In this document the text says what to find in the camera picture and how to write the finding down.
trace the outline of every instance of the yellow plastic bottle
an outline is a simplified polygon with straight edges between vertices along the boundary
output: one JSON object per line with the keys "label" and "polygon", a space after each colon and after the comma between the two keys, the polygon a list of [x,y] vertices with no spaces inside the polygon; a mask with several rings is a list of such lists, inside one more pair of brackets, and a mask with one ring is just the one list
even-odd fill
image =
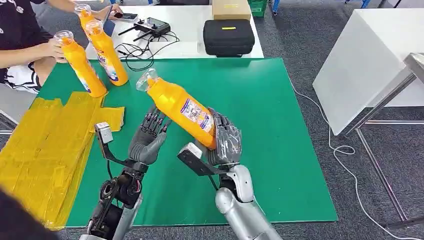
{"label": "yellow plastic bottle", "polygon": [[147,92],[161,112],[200,143],[211,150],[216,148],[215,124],[211,112],[184,88],[158,77],[154,68],[140,77],[136,88]]}
{"label": "yellow plastic bottle", "polygon": [[98,61],[110,81],[116,86],[124,85],[128,81],[127,72],[115,51],[112,38],[103,31],[102,23],[99,20],[91,20],[85,25],[85,30],[90,34]]}
{"label": "yellow plastic bottle", "polygon": [[63,30],[58,31],[54,35],[54,38],[60,43],[66,60],[90,96],[98,98],[105,95],[108,90],[87,60],[84,48],[75,42],[74,34],[70,31]]}
{"label": "yellow plastic bottle", "polygon": [[78,15],[82,30],[84,30],[85,35],[87,35],[88,40],[91,42],[90,34],[86,31],[86,24],[95,20],[92,14],[92,8],[88,4],[78,4],[75,6],[73,12]]}

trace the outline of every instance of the green basket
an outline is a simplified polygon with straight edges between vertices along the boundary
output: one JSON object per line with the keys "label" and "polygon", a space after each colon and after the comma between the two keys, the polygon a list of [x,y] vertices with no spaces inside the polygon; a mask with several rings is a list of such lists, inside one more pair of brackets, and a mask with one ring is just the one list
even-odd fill
{"label": "green basket", "polygon": [[267,8],[267,0],[248,0],[253,17],[263,17]]}

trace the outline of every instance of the black case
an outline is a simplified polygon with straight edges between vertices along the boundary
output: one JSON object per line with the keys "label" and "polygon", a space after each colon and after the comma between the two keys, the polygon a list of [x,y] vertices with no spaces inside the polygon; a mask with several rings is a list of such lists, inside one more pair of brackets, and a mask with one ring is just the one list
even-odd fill
{"label": "black case", "polygon": [[203,27],[203,42],[209,55],[239,57],[252,51],[255,36],[246,19],[207,20]]}

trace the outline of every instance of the cardboard box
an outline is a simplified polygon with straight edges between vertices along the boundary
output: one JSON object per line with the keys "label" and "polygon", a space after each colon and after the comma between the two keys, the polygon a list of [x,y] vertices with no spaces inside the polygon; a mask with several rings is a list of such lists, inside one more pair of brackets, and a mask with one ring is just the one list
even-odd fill
{"label": "cardboard box", "polygon": [[251,19],[251,8],[248,0],[212,0],[214,20]]}

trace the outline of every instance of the green cutting mat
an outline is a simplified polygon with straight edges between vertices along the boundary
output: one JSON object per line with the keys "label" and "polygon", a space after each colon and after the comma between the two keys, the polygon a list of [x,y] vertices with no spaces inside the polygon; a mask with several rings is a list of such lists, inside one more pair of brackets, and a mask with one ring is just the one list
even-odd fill
{"label": "green cutting mat", "polygon": [[[147,61],[133,61],[145,66]],[[91,64],[101,79],[107,76],[97,61]],[[228,116],[242,131],[241,163],[251,173],[257,201],[271,222],[336,221],[320,164],[311,144],[295,94],[280,58],[162,59],[154,67],[164,80],[176,83],[206,107]],[[153,101],[136,90],[141,72],[127,71],[129,82],[113,86],[105,107],[125,106],[124,126],[114,132],[111,151],[127,157],[131,137]],[[68,64],[57,64],[38,97],[60,98],[83,91]],[[215,190],[208,177],[195,175],[177,158],[193,138],[173,123],[157,162],[143,179],[144,200],[135,225],[215,225],[225,218],[215,207]],[[122,166],[111,163],[118,175]],[[85,226],[109,179],[106,160],[94,143],[67,226]]]}

